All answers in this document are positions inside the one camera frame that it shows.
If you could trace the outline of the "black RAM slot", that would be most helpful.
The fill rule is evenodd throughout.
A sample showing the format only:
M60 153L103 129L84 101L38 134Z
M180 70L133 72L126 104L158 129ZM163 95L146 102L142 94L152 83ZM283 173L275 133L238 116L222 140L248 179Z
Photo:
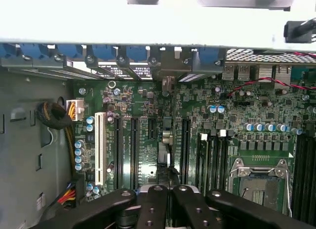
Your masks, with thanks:
M217 188L217 179L218 179L218 160L219 160L219 138L214 137L213 140L213 165L212 165L212 188Z
M295 172L293 182L293 217L300 219L300 192L301 192L301 163L302 163L302 147L304 146L304 138L302 135L297 136L297 148L296 148L296 159L295 159Z
M207 150L207 175L205 181L205 192L209 191L211 186L211 173L212 173L212 158L213 158L213 138L210 137L208 140L208 150Z
M304 145L304 150L302 151L302 153L304 154L304 158L303 158L303 173L304 173L304 187L303 187L303 194L302 194L302 214L301 214L301 219L304 222L308 222L308 213L307 210L309 208L309 200L308 200L308 196L309 196L309 173L308 173L308 169L309 169L309 138L305 139L305 145Z
M226 187L226 173L227 173L227 160L228 160L228 137L220 138L220 177L219 177L219 189L224 190Z
M309 220L311 225L316 227L316 139L312 141L311 148L311 198L310 198L310 211Z
M208 160L208 135L199 133L198 138L198 188L201 194L205 192L205 181L207 180Z

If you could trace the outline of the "black long expansion slot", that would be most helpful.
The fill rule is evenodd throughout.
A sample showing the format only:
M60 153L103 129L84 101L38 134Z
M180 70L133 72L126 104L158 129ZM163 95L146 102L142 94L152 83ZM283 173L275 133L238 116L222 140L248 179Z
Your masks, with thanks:
M121 117L114 121L114 188L123 186L123 129Z
M181 184L187 184L190 161L190 138L191 121L189 118L182 119L181 135Z
M139 151L139 119L131 119L131 139L130 139L130 183L132 189L138 188L138 151Z

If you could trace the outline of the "silver CPU socket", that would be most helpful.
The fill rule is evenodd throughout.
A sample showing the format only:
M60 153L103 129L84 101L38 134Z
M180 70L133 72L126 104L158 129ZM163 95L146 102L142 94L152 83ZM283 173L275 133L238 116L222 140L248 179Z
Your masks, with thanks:
M286 168L285 159L275 165L263 166L246 165L238 157L229 170L226 190L288 216Z

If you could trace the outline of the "black short expansion slot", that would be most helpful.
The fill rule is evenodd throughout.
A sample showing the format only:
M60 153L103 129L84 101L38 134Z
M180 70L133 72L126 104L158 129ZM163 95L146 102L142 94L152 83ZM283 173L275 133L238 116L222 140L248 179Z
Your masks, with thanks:
M155 118L148 119L148 139L154 140L157 138L157 120Z

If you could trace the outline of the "white expansion slot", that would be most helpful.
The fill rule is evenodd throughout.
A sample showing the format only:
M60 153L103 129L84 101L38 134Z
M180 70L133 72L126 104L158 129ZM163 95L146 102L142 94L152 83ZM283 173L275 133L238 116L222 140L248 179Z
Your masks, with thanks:
M106 164L106 113L95 113L95 184L104 185Z

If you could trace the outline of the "silver locking lever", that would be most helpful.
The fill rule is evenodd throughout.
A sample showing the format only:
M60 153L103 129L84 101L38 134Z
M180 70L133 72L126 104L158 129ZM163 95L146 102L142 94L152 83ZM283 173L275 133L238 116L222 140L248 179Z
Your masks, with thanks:
M288 216L292 218L292 209L291 209L291 194L290 194L290 185L289 185L289 180L290 180L290 175L289 175L289 170L286 168L285 170L286 173L286 192L287 192L287 210L288 210Z

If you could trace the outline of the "green motherboard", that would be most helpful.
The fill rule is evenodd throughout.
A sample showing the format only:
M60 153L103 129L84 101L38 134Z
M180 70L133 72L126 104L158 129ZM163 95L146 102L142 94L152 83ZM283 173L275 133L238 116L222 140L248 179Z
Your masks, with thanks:
M240 157L246 165L275 165L285 159L290 171L291 209L297 136L309 138L309 158L312 141L316 139L316 81L308 72L288 75L287 79L237 79L215 75L195 80L186 77L179 81L177 117L191 121L190 161L188 182L198 192L199 133L219 139L217 188L220 177L220 138L228 137L226 186L233 161ZM83 117L75 124L75 170L84 176L86 201L95 200L114 190L114 121L121 117L123 129L123 186L136 192L144 185L158 183L158 165L168 168L166 186L172 189L181 184L179 164L169 166L158 159L159 125L157 118L158 85L150 81L89 80L74 84L75 100L84 109ZM104 185L95 184L95 113L106 113L106 164ZM131 119L139 119L138 188L130 183ZM157 138L148 139L148 119L157 120ZM181 154L181 137L177 138ZM300 221L304 187L303 158L301 163ZM311 161L309 160L309 211L311 198Z

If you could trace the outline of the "grey open PC case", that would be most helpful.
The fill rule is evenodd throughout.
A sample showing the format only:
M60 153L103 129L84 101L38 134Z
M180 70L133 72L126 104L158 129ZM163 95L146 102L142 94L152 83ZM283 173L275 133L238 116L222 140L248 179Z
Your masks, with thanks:
M157 5L90 5L87 9L40 11L0 8L0 43L16 46L11 66L0 65L0 229L32 229L88 201L84 176L75 170L75 124L83 106L74 84L89 80L153 81L150 67L127 67L126 47L188 48L200 80L287 79L308 72L316 81L316 39L286 43L288 21L307 21L294 12L236 8L175 8ZM43 44L49 59L25 61L21 43ZM68 61L57 44L80 44L83 62ZM92 45L112 45L116 60L98 60ZM202 65L198 48L219 48L216 65ZM165 229L191 229L174 219L169 189Z

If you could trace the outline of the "blue card retainer clip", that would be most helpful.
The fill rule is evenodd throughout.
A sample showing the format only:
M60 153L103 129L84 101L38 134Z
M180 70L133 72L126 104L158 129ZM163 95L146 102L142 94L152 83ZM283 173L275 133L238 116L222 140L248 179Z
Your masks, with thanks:
M202 65L216 65L216 62L219 60L219 48L200 47L197 51Z
M17 56L16 46L11 43L0 43L0 65L11 66Z
M127 67L134 64L148 64L148 50L143 45L129 45L126 47Z
M112 45L95 44L92 45L94 56L104 62L114 62L116 60L116 49Z
M22 58L25 61L47 60L49 59L49 49L43 44L36 43L21 43L20 49L22 52Z
M63 56L63 65L68 61L83 62L83 47L80 44L57 44L59 53Z

